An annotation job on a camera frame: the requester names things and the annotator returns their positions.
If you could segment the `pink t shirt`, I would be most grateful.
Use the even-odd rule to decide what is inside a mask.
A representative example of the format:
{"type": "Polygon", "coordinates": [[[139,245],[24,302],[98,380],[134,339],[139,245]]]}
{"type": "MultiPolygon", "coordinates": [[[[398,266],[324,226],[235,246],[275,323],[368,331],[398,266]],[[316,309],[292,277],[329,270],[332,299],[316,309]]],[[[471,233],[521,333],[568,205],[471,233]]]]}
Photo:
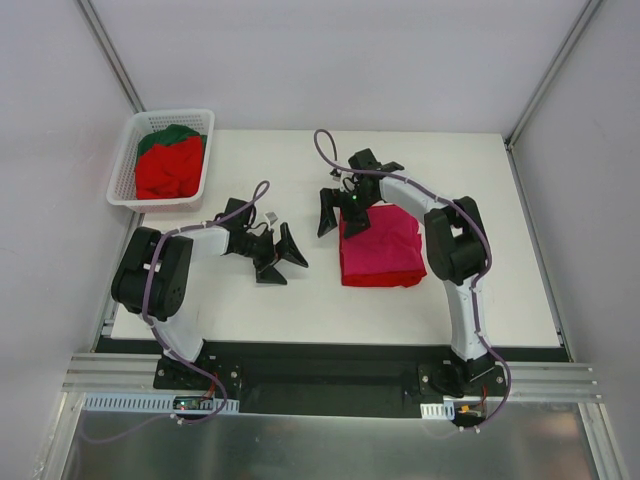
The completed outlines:
{"type": "Polygon", "coordinates": [[[415,218],[395,205],[373,207],[368,215],[370,228],[349,239],[344,221],[339,224],[341,275],[426,270],[415,218]]]}

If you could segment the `white perforated plastic basket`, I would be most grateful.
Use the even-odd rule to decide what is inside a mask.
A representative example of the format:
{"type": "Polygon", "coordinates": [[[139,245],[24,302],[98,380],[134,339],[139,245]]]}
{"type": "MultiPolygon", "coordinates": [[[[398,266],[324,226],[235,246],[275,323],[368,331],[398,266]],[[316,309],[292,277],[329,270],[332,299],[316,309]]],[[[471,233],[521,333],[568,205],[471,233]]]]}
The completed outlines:
{"type": "Polygon", "coordinates": [[[206,176],[212,152],[215,119],[213,111],[199,108],[153,110],[133,115],[124,126],[119,151],[106,192],[107,201],[111,205],[126,207],[134,212],[144,214],[199,210],[206,190],[206,176]],[[135,185],[137,146],[146,135],[160,131],[171,124],[183,125],[207,136],[198,190],[194,195],[185,198],[138,199],[135,185]]]}

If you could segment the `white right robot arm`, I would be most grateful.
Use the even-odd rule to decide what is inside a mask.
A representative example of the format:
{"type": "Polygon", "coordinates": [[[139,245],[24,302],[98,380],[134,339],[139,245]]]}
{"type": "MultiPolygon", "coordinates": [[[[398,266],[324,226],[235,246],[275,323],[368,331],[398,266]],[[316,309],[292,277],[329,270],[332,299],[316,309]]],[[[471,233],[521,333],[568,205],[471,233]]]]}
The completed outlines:
{"type": "Polygon", "coordinates": [[[341,185],[320,191],[317,234],[338,230],[343,285],[411,287],[427,274],[441,280],[451,319],[450,385],[473,394],[495,364],[482,305],[492,254],[477,203],[441,196],[369,149],[348,166],[336,155],[322,158],[341,185]]]}

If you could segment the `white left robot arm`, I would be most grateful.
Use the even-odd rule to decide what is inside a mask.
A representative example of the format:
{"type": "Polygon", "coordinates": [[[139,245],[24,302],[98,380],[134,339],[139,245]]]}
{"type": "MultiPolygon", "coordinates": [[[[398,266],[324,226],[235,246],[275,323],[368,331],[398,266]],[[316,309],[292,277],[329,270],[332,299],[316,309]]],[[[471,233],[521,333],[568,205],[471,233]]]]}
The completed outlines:
{"type": "Polygon", "coordinates": [[[285,285],[276,264],[287,261],[306,268],[287,223],[280,224],[280,239],[271,227],[256,234],[255,203],[231,198],[214,220],[172,230],[168,234],[149,227],[134,230],[111,284],[111,297],[151,329],[165,356],[181,360],[177,377],[192,389],[205,386],[212,366],[199,355],[204,339],[196,318],[182,311],[192,264],[213,257],[239,255],[252,261],[256,282],[285,285]]]}

